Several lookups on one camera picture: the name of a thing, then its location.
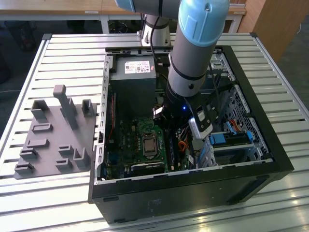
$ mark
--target light blue robot arm cap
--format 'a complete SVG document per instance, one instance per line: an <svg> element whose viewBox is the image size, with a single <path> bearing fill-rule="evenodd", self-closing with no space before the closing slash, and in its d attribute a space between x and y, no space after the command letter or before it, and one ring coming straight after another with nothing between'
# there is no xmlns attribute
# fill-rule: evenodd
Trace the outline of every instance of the light blue robot arm cap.
<svg viewBox="0 0 309 232"><path fill-rule="evenodd" d="M127 10L135 12L135 7L133 4L133 0L115 0L118 7Z"/></svg>
<svg viewBox="0 0 309 232"><path fill-rule="evenodd" d="M188 41L207 47L218 41L229 9L229 0L182 0L179 25Z"/></svg>

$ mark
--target open computer tower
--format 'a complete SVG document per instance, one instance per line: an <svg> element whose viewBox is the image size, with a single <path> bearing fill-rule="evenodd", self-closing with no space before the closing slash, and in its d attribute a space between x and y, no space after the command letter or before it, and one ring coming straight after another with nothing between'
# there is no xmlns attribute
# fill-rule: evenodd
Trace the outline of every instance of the open computer tower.
<svg viewBox="0 0 309 232"><path fill-rule="evenodd" d="M244 202L293 170L230 46L216 47L201 89L217 113L204 141L185 122L173 131L154 123L169 69L149 48L106 52L89 202L108 223ZM172 47L155 53L166 60Z"/></svg>

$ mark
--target gray 3d printed holder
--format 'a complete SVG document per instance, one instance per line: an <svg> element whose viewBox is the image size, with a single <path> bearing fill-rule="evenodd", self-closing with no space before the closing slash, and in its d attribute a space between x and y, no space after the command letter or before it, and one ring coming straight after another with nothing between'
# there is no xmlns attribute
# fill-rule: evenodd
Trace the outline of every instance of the gray 3d printed holder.
<svg viewBox="0 0 309 232"><path fill-rule="evenodd" d="M15 179L90 170L97 106L91 100L74 105L64 85L55 86L53 95L61 106L48 107L44 100L33 103L34 118L15 167Z"/></svg>

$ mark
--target orange wire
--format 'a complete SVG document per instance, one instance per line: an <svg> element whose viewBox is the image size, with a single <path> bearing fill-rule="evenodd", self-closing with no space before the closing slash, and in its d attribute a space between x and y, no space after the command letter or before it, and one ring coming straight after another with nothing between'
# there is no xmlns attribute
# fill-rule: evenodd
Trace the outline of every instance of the orange wire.
<svg viewBox="0 0 309 232"><path fill-rule="evenodd" d="M239 131L241 131L240 127L238 126L237 122L235 119L233 119L233 121L235 122L235 126L238 128Z"/></svg>
<svg viewBox="0 0 309 232"><path fill-rule="evenodd" d="M236 131L240 131L240 129L239 129L239 127L237 126L237 123L236 123L235 120L230 120L229 122L232 123L232 125L234 126L234 128L235 128Z"/></svg>
<svg viewBox="0 0 309 232"><path fill-rule="evenodd" d="M178 143L178 147L179 147L179 149L180 149L182 152L184 152L184 151L188 148L188 145L187 145L184 141L180 141L180 142Z"/></svg>

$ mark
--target slotted aluminum table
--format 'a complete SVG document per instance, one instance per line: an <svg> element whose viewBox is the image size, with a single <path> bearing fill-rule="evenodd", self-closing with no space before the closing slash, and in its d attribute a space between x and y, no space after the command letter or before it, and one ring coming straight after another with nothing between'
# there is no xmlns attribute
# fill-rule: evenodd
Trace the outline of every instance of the slotted aluminum table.
<svg viewBox="0 0 309 232"><path fill-rule="evenodd" d="M34 99L58 105L52 98L53 87L64 84L75 104L91 99L99 111L105 48L140 46L134 34L53 35L41 42L0 141L0 231L262 232L308 228L308 111L257 38L224 34L218 45L232 46L292 161L293 173L242 204L113 225L105 222L94 204L87 203L89 172L15 180L14 167L31 124Z"/></svg>

